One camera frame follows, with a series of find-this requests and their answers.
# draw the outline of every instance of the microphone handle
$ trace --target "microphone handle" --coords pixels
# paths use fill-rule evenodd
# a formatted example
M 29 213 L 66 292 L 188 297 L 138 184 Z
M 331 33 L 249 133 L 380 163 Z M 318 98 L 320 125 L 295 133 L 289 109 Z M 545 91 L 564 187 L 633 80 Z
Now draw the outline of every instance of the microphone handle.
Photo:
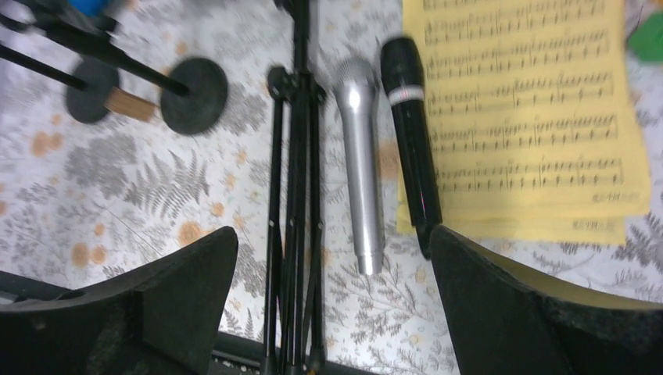
M 371 111 L 342 109 L 341 117 L 357 270 L 362 275 L 380 273 L 382 221 Z
M 424 102 L 412 99 L 392 106 L 410 220 L 428 258 L 430 231 L 442 223 L 435 166 L 428 138 Z

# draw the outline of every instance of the tablecloth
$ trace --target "tablecloth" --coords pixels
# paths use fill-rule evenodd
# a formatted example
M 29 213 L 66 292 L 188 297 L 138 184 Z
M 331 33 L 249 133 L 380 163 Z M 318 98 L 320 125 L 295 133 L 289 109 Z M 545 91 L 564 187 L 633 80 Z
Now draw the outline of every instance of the tablecloth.
M 627 1 L 630 32 L 656 5 Z M 401 29 L 401 0 L 319 0 L 316 74 L 329 87 L 351 53 L 375 61 Z M 235 278 L 220 329 L 260 340 L 271 152 L 265 76 L 290 66 L 292 20 L 271 0 L 130 0 L 115 43 L 162 72 L 179 59 L 219 62 L 230 97 L 210 134 L 183 137 L 160 115 L 111 115 L 96 125 L 66 113 L 63 86 L 5 66 L 0 123 L 0 270 L 81 288 L 165 256 L 218 227 L 239 236 Z M 39 34 L 3 35 L 21 52 L 71 71 L 78 57 Z M 474 238 L 561 279 L 663 302 L 663 66 L 631 55 L 627 70 L 650 156 L 651 213 L 627 220 L 625 246 Z M 121 74 L 122 87 L 158 102 L 154 85 Z M 458 373 L 429 262 L 396 233 L 397 146 L 384 95 L 377 111 L 385 267 L 355 271 L 342 127 L 333 95 L 322 129 L 324 296 L 330 360 L 376 373 Z

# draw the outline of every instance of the black round disc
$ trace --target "black round disc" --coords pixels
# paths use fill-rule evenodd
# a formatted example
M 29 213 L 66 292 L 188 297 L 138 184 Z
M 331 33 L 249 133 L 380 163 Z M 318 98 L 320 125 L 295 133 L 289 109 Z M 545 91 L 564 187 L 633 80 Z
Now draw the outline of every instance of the black round disc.
M 163 121 L 175 133 L 194 135 L 214 126 L 228 100 L 228 79 L 218 64 L 209 59 L 187 59 L 175 66 L 170 78 L 188 88 L 178 96 L 167 90 L 161 94 Z
M 101 121 L 110 112 L 106 101 L 113 89 L 120 86 L 120 72 L 97 59 L 85 58 L 73 71 L 73 76 L 87 86 L 83 90 L 66 88 L 67 111 L 80 123 Z

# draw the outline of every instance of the brown tag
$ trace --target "brown tag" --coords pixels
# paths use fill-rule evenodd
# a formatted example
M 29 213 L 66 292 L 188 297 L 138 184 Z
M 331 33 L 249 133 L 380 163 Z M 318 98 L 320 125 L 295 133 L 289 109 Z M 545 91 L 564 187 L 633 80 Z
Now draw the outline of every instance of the brown tag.
M 106 101 L 106 108 L 119 115 L 147 122 L 154 114 L 156 104 L 115 87 Z

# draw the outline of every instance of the silver microphone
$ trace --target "silver microphone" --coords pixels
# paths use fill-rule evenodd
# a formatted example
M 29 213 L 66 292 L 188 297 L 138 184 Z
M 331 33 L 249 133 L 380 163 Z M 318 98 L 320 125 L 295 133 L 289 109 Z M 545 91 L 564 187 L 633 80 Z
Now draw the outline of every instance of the silver microphone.
M 336 76 L 334 95 L 343 121 L 357 270 L 372 275 L 382 271 L 384 253 L 372 121 L 378 88 L 373 67 L 359 57 L 342 62 Z

